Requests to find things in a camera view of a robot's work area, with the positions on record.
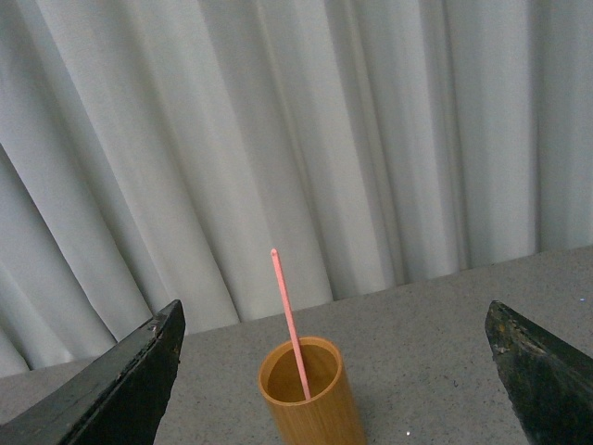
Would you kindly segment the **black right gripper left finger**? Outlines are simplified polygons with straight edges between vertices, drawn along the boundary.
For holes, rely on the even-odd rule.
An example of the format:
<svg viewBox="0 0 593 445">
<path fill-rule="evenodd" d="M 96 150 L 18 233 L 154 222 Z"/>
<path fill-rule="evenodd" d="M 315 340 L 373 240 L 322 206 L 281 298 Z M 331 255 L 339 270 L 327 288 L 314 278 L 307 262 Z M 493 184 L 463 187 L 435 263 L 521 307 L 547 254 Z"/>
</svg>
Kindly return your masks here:
<svg viewBox="0 0 593 445">
<path fill-rule="evenodd" d="M 151 444 L 185 331 L 174 300 L 62 387 L 1 427 L 4 444 Z"/>
</svg>

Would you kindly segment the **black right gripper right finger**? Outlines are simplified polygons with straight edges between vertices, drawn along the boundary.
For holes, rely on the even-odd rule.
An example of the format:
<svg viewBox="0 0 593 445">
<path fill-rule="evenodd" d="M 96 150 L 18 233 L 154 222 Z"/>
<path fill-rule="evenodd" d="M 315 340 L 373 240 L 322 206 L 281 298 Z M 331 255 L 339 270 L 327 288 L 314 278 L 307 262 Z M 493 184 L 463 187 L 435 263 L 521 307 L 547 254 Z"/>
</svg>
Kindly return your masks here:
<svg viewBox="0 0 593 445">
<path fill-rule="evenodd" d="M 485 331 L 498 376 L 531 444 L 592 442 L 592 358 L 500 301 Z"/>
</svg>

